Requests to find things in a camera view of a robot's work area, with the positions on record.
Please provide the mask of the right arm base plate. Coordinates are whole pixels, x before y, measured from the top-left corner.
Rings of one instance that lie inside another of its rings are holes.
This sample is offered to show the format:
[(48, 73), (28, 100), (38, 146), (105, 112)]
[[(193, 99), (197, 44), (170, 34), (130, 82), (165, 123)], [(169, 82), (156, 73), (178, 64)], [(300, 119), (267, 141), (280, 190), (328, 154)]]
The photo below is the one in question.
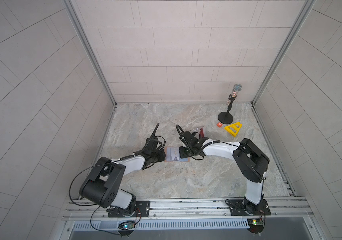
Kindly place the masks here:
[(265, 199), (261, 199), (259, 204), (254, 204), (246, 198), (241, 200), (226, 199), (232, 216), (269, 216), (271, 211)]

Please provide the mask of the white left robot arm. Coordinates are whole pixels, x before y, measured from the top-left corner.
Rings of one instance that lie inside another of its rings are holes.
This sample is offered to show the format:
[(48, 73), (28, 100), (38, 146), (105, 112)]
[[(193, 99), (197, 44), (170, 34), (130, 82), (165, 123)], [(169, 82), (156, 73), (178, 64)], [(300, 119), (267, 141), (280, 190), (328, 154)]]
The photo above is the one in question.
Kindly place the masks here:
[(133, 154), (110, 160), (100, 158), (82, 183), (79, 195), (102, 207), (116, 207), (132, 211), (135, 196), (121, 190), (123, 177), (136, 171), (143, 171), (154, 164), (166, 160), (165, 139), (160, 136), (146, 139), (142, 150)]

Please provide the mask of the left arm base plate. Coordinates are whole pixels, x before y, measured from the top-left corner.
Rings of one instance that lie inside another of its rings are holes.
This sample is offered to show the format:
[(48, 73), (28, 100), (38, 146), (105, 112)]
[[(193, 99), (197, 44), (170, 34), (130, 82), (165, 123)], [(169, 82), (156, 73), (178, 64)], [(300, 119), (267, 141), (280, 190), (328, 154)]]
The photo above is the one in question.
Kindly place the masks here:
[(148, 217), (150, 201), (134, 201), (126, 209), (110, 207), (106, 211), (109, 218)]

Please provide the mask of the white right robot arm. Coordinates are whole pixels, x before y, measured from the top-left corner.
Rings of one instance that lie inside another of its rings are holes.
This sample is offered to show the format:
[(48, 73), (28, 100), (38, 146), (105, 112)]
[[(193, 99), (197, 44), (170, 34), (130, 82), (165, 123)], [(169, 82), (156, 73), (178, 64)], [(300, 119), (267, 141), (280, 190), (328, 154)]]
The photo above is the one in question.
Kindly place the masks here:
[(224, 142), (207, 137), (197, 138), (195, 133), (183, 131), (179, 125), (177, 132), (183, 146), (179, 148), (181, 158), (216, 156), (235, 160), (243, 176), (247, 179), (245, 207), (257, 207), (263, 200), (265, 175), (270, 163), (264, 152), (250, 139), (240, 142)]

